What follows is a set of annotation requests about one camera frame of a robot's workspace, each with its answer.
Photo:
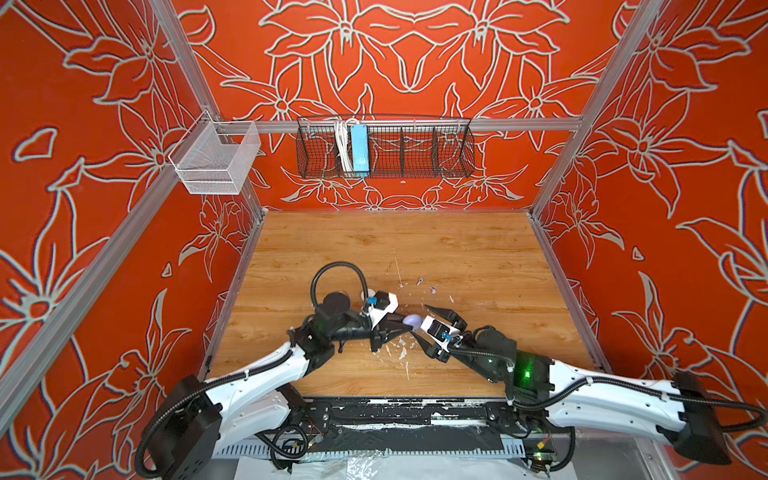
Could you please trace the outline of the purple round charging case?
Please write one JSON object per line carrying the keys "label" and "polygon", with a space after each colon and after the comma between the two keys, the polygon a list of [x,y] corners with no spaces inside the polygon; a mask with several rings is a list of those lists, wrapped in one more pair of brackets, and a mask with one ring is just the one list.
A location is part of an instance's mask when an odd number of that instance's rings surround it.
{"label": "purple round charging case", "polygon": [[413,330],[418,330],[423,324],[423,318],[418,314],[410,314],[403,318],[402,323],[410,326]]}

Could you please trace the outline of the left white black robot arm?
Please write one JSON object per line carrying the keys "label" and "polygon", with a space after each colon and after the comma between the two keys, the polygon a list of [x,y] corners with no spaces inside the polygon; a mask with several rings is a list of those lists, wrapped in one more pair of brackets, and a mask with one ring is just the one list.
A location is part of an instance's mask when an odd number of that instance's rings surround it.
{"label": "left white black robot arm", "polygon": [[320,299],[317,287],[324,274],[348,268],[361,287],[368,283],[362,270],[347,261],[321,267],[309,289],[313,311],[301,326],[288,332],[288,340],[277,350],[229,375],[208,381],[194,376],[182,379],[157,409],[142,432],[134,458],[134,470],[144,479],[189,479],[213,454],[248,436],[264,441],[279,457],[297,460],[307,446],[285,450],[276,443],[280,435],[304,433],[289,423],[291,413],[301,408],[292,400],[292,382],[324,366],[349,341],[366,340],[373,351],[413,331],[393,293],[364,292],[362,307],[355,311],[349,297],[332,292]]}

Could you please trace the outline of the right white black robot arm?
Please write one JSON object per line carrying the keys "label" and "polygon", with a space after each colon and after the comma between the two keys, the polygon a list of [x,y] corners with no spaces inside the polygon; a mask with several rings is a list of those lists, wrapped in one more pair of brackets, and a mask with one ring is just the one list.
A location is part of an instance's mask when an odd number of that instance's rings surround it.
{"label": "right white black robot arm", "polygon": [[456,359],[488,382],[503,384],[508,406],[523,421],[652,439],[681,457],[712,465],[731,462],[726,435],[767,424],[765,408],[710,398],[692,374],[643,380],[583,369],[521,351],[492,326],[470,331],[449,309],[432,308],[425,317],[408,315],[403,322],[428,357]]}

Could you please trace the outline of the light blue power strip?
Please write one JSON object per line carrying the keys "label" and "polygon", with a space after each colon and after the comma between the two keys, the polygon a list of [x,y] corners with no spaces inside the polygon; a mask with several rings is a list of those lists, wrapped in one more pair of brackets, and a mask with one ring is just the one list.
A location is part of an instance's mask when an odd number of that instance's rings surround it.
{"label": "light blue power strip", "polygon": [[366,177],[370,172],[368,128],[364,124],[350,126],[353,172]]}

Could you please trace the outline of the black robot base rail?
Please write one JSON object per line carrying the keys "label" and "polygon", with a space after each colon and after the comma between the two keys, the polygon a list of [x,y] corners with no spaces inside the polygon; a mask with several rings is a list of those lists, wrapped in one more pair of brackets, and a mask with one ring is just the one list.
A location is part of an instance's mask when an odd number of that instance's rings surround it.
{"label": "black robot base rail", "polygon": [[279,460],[342,455],[446,455],[541,462],[572,459],[576,434],[483,398],[306,397],[262,435]]}

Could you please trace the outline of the clear plastic wall bin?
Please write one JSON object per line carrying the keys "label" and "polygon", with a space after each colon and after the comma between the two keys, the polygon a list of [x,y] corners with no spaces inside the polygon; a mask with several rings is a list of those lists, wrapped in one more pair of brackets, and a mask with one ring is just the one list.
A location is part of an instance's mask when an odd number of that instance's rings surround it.
{"label": "clear plastic wall bin", "polygon": [[203,112],[169,154],[193,195],[237,195],[261,150],[254,122],[220,122]]}

